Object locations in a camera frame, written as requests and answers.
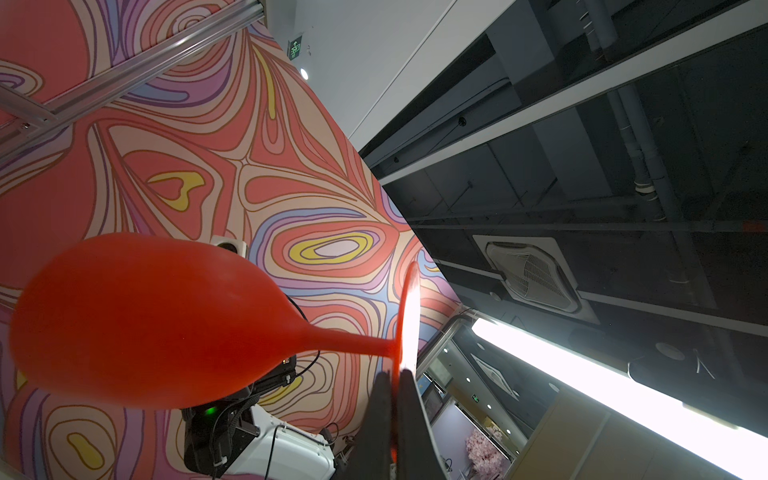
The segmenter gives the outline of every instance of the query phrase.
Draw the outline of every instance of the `exit sign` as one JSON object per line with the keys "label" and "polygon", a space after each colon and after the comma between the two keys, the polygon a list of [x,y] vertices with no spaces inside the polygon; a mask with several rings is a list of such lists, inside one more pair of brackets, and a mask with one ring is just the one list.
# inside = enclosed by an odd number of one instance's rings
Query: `exit sign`
{"label": "exit sign", "polygon": [[288,60],[293,60],[301,52],[301,36],[288,43]]}

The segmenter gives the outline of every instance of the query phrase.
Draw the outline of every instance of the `colorful patterned wall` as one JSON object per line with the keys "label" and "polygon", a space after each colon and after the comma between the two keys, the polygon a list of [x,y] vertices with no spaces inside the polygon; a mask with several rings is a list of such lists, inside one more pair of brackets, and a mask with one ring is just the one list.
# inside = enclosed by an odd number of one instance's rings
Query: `colorful patterned wall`
{"label": "colorful patterned wall", "polygon": [[[0,0],[0,82],[45,102],[227,3]],[[243,239],[249,260],[312,323],[362,335],[392,335],[411,260],[422,274],[422,344],[458,301],[259,24],[0,167],[0,226],[2,451],[36,480],[201,478],[183,465],[178,411],[59,398],[14,367],[7,334],[16,299],[42,265],[83,238]],[[302,353],[300,367],[312,358]],[[310,431],[337,422],[342,434],[355,432],[380,368],[377,358],[326,352],[262,405]]]}

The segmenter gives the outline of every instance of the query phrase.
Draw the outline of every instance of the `linear light fixture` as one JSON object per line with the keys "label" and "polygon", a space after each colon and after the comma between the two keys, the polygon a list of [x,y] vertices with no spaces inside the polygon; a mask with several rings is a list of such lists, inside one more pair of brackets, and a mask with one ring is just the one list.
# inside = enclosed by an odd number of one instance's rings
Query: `linear light fixture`
{"label": "linear light fixture", "polygon": [[743,480],[765,479],[768,439],[686,407],[625,373],[506,323],[478,319],[472,331],[642,426]]}

